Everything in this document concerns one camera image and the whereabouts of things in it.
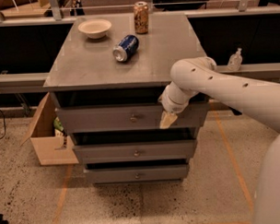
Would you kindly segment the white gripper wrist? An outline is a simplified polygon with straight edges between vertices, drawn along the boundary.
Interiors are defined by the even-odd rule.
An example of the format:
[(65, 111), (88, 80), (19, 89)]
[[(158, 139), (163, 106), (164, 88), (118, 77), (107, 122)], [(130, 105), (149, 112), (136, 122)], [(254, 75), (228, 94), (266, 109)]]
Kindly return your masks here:
[(195, 95), (197, 95), (195, 90), (181, 89), (174, 82), (168, 84), (158, 98), (164, 108), (159, 122), (160, 128), (163, 130), (170, 128), (178, 118), (176, 113), (183, 112)]

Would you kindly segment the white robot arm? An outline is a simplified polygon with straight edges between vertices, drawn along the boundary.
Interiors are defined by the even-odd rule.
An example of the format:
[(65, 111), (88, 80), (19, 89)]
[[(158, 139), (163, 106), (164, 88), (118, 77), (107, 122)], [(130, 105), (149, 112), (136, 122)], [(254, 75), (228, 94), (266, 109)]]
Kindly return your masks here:
[(280, 84), (217, 73), (209, 57), (183, 59), (172, 65), (171, 82), (160, 95), (160, 127), (167, 129), (203, 93), (250, 116), (279, 133), (268, 147), (260, 169), (251, 224), (280, 224)]

